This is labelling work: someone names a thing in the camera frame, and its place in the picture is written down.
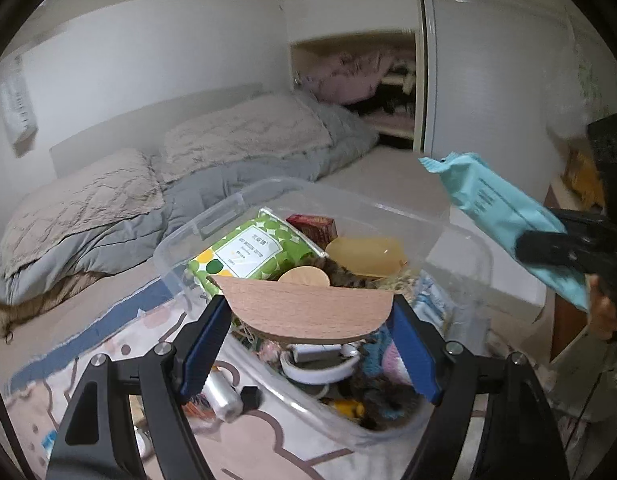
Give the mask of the person right hand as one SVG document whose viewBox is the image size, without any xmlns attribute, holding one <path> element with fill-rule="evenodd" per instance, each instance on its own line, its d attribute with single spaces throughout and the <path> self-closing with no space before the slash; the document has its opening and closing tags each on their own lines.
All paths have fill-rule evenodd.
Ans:
<svg viewBox="0 0 617 480">
<path fill-rule="evenodd" d="M 614 302 L 601 292 L 600 278 L 587 276 L 589 290 L 588 330 L 602 341 L 610 341 L 617 332 L 617 309 Z"/>
</svg>

